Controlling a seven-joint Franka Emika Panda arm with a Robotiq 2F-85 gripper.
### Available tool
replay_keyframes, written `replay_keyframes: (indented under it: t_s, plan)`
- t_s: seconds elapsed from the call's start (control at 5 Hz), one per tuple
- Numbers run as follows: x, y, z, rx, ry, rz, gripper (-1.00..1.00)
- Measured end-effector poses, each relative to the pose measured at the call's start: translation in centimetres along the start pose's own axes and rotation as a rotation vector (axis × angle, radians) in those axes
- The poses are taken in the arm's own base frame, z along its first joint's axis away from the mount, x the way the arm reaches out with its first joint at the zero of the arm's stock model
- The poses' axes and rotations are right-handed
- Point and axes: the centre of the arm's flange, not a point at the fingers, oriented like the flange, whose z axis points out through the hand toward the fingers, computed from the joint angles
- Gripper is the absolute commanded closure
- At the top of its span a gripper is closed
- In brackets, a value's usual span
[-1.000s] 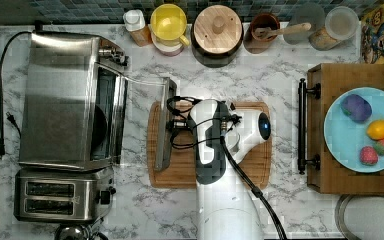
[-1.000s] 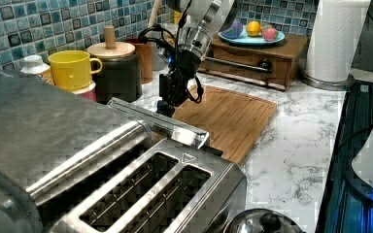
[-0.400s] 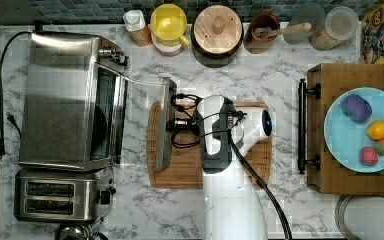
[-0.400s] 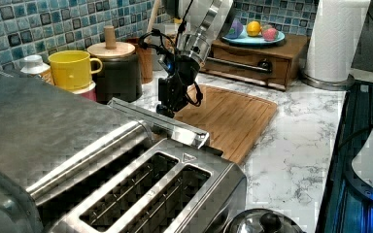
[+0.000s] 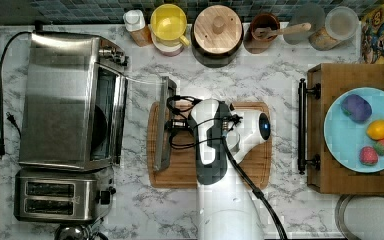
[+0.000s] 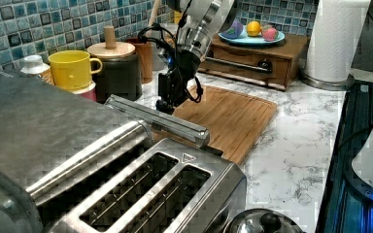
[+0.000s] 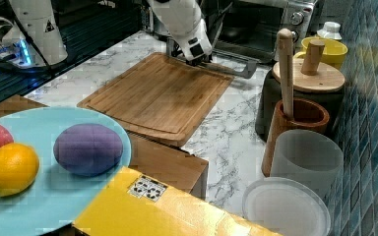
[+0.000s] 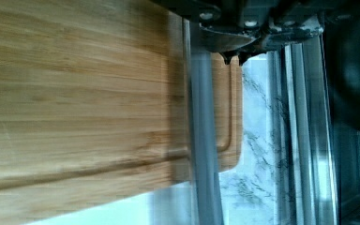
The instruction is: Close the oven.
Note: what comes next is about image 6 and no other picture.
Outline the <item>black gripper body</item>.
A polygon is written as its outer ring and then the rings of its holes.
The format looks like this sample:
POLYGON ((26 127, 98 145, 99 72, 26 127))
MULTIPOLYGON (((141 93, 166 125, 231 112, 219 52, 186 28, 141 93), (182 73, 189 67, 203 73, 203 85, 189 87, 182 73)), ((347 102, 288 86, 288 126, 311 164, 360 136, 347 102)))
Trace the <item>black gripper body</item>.
POLYGON ((187 99, 199 103, 201 101, 201 84, 196 72, 201 64, 198 56, 188 50, 166 50, 160 58, 168 65, 165 74, 158 74, 158 96, 156 109, 172 115, 175 109, 187 99), (187 88, 190 80, 196 82, 196 96, 193 97, 187 88))

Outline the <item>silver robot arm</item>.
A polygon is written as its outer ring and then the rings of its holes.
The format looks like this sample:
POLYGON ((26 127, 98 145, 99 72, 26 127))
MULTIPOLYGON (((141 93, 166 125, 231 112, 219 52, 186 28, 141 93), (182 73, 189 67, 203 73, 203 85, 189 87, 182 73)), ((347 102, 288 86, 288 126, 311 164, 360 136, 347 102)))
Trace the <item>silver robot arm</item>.
POLYGON ((182 13, 174 46, 162 40, 159 57, 167 64, 158 75, 156 108, 171 115, 187 99, 199 103, 203 88, 196 77, 214 36, 228 29, 238 12, 238 0, 174 0, 168 6, 182 13))

